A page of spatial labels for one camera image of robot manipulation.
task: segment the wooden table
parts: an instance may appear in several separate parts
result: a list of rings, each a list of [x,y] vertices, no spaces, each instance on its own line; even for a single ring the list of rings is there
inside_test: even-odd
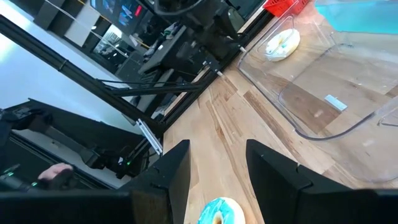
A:
[[[302,24],[324,22],[313,7],[313,2],[309,2],[299,19]],[[292,71],[303,66],[298,63],[301,58],[305,58],[300,51],[291,57],[290,63],[287,60],[280,69]],[[246,165],[247,139],[256,139],[348,187],[398,186],[398,181],[394,180],[381,184],[362,182],[336,162],[331,153],[326,153],[319,145],[300,137],[253,82],[238,71],[237,62],[233,62],[224,71],[224,77],[215,80],[164,135],[166,152],[183,139],[191,140],[192,172],[185,223],[196,223],[206,203],[217,197],[235,199],[244,210],[246,223],[264,223]],[[268,85],[260,77],[255,81],[257,84]],[[389,88],[388,91],[372,91],[373,95],[367,95],[367,98],[378,102],[396,96],[398,91],[395,85]]]

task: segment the blue frosted donut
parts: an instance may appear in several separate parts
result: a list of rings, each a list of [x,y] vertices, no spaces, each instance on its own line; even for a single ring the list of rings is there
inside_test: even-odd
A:
[[[203,209],[198,224],[245,224],[242,208],[233,199],[220,197]]]

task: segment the black frame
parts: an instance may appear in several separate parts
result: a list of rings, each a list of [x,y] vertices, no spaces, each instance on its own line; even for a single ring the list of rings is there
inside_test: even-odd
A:
[[[267,12],[261,12],[248,28],[240,35],[240,46],[246,46],[252,41],[255,36],[264,28],[264,26],[274,16]],[[43,60],[53,68],[57,69],[60,73],[66,75],[83,88],[92,92],[120,112],[131,118],[134,121],[141,119],[144,121],[152,132],[161,138],[163,133],[174,124],[174,122],[181,116],[181,114],[201,95],[201,93],[212,83],[218,75],[211,70],[208,70],[199,81],[186,85],[179,86],[162,86],[162,87],[148,87],[136,89],[117,89],[110,88],[101,81],[91,77],[76,65],[69,62],[56,51],[47,47],[44,43],[37,40],[35,37],[12,23],[9,19],[0,15],[0,33],[5,35],[8,39],[20,45],[36,57]],[[229,54],[220,62],[221,71],[224,70],[240,53],[239,47],[232,49]],[[152,119],[151,114],[144,112],[131,105],[124,100],[122,96],[136,96],[136,95],[151,95],[151,94],[164,94],[164,93],[182,93],[186,94],[182,99],[163,117],[160,121]]]

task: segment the sticker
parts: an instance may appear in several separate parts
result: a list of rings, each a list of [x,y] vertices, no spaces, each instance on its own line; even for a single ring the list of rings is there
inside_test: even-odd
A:
[[[337,100],[337,98],[335,98],[332,95],[327,95],[325,97],[325,100],[327,102],[329,102],[330,104],[332,104],[335,108],[337,108],[340,111],[343,111],[347,108],[347,105],[345,105],[343,102],[341,102],[340,100]]]

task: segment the donut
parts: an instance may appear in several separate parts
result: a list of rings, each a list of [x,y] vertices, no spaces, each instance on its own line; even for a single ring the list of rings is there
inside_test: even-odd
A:
[[[200,214],[198,224],[245,224],[242,208],[231,198],[220,197],[209,202]]]
[[[266,57],[271,62],[278,62],[291,55],[300,43],[297,29],[287,29],[278,33],[267,43]]]

